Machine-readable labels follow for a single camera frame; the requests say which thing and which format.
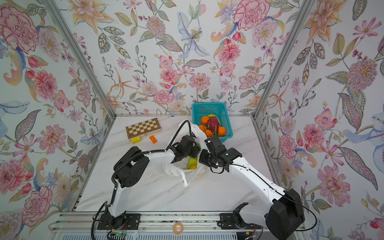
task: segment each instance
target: wall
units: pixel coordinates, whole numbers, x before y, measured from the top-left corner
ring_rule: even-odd
[[[111,119],[40,1],[0,1],[0,239],[46,239]]]
[[[383,8],[317,0],[257,116],[312,239],[384,239]]]
[[[251,114],[300,6],[299,0],[55,2],[117,114],[190,114],[192,103],[204,101]]]

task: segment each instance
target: marble surface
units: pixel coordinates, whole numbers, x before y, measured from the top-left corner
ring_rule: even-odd
[[[113,191],[111,176],[115,163],[134,146],[125,127],[151,117],[117,117],[84,189],[77,212],[97,211],[104,201],[110,201]],[[158,117],[162,131],[155,133],[157,143],[149,137],[135,144],[142,150],[166,148],[178,125],[192,117]],[[243,154],[247,161],[272,180],[262,148],[249,116],[231,116],[233,137],[224,144]],[[209,168],[184,187],[182,180],[167,175],[163,165],[147,167],[140,181],[132,187],[126,201],[127,211],[232,211],[243,202],[257,204],[257,195],[231,173],[214,174]]]

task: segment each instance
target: tape roll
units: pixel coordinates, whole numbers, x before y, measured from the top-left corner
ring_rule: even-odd
[[[180,235],[180,234],[183,233],[183,225],[180,222],[177,222],[177,223],[175,223],[175,225],[173,225],[173,233],[176,234],[176,235]]]

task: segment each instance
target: peony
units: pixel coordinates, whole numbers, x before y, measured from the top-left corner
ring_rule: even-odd
[[[270,5],[266,0],[242,0],[237,5],[234,23],[238,23],[238,29],[248,30],[257,27],[264,21]]]
[[[253,31],[252,44],[254,47],[257,45],[263,44],[271,39],[272,35],[275,33],[277,28],[277,23],[272,19],[262,22],[258,25],[257,28]]]
[[[154,94],[153,99],[155,102],[160,104],[167,104],[173,101],[173,93],[170,93],[169,90],[161,90]]]
[[[60,55],[60,45],[55,35],[48,28],[40,28],[39,30],[40,48],[54,61],[58,61]]]
[[[207,89],[207,86],[209,86],[211,83],[210,83],[210,80],[211,78],[208,77],[205,73],[197,73],[194,74],[192,73],[192,77],[189,78],[189,85],[191,85],[191,87],[196,87],[198,90],[200,91],[203,91],[204,89]]]
[[[153,82],[149,82],[143,85],[143,93],[148,96],[152,96],[157,92],[157,87]]]
[[[295,125],[296,125],[296,120],[293,120],[288,116],[282,121],[281,130],[286,135],[292,135]]]
[[[163,20],[158,17],[151,17],[148,19],[146,27],[151,34],[155,35],[155,37],[160,37],[166,33],[166,26],[164,25]]]
[[[173,68],[165,68],[160,73],[160,78],[167,83],[173,82],[177,77],[177,72]]]
[[[26,54],[35,51],[39,41],[32,19],[14,7],[2,7],[0,12],[0,33],[7,44],[13,50],[18,47]]]
[[[0,213],[0,239],[15,239],[15,236],[20,232],[21,221],[21,209]]]
[[[172,66],[172,57],[160,56],[160,68],[169,68]]]
[[[295,140],[291,138],[291,136],[289,136],[288,134],[284,134],[280,138],[280,146],[282,153],[284,153],[287,158],[292,159],[296,157],[297,152],[295,150],[297,145]]]
[[[65,130],[60,128],[59,125],[53,125],[46,127],[46,132],[43,130],[41,134],[44,136],[40,141],[40,148],[42,150],[47,149],[46,154],[54,154],[55,148],[65,147],[66,136],[62,136]]]
[[[329,108],[325,109],[321,114],[315,117],[314,122],[319,124],[319,127],[322,129],[329,129],[335,126],[333,120],[333,115]]]
[[[251,88],[252,86],[256,85],[258,82],[263,80],[265,77],[265,74],[259,74],[257,75],[255,72],[249,71],[245,76],[239,77],[240,89],[247,89]]]
[[[305,142],[311,147],[321,147],[325,140],[324,132],[316,124],[307,124],[303,135]]]
[[[33,84],[39,96],[44,99],[52,99],[57,91],[56,78],[52,73],[47,71],[39,71],[33,78]]]
[[[53,201],[56,204],[64,202],[68,194],[71,192],[70,180],[64,175],[61,175],[53,186]]]
[[[51,207],[52,191],[42,186],[39,191],[32,191],[22,210],[23,224],[28,227],[42,219]]]
[[[371,86],[377,75],[376,67],[372,59],[352,64],[347,75],[348,86],[352,90],[364,90]]]
[[[0,167],[0,192],[6,194],[7,191],[15,191],[25,178],[26,168],[22,162],[11,159],[3,162]]]
[[[221,49],[219,60],[224,64],[232,63],[240,56],[240,52],[241,50],[239,50],[239,46],[236,44],[227,44]]]
[[[351,191],[351,185],[344,182],[345,175],[340,174],[339,169],[336,165],[331,168],[330,166],[324,167],[324,172],[319,169],[317,178],[321,180],[320,184],[320,195],[328,197],[329,203],[335,203],[337,206],[342,207],[345,202],[351,203],[351,196],[347,193]]]

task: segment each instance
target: plastic bag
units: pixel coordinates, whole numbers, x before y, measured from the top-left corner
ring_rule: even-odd
[[[199,146],[201,147],[201,150],[207,149],[207,146],[204,142],[204,140],[207,137],[205,136],[204,132],[200,130],[199,126],[191,123],[191,130],[195,134],[195,136],[196,136],[195,141],[197,144],[199,144]],[[180,142],[181,138],[185,135],[189,135],[189,126],[188,126],[187,122],[183,125],[180,132],[176,136],[174,143]],[[200,150],[199,154],[197,155],[197,159],[200,158],[201,150]],[[178,162],[175,162],[172,164],[166,163],[163,165],[164,171],[170,176],[174,176],[174,177],[178,177],[178,178],[182,179],[184,187],[188,187],[192,183],[192,180],[197,175],[202,174],[205,171],[205,166],[199,162],[197,162],[197,168],[196,169],[187,169],[188,162],[189,162],[189,156],[183,158],[181,161],[178,161]]]

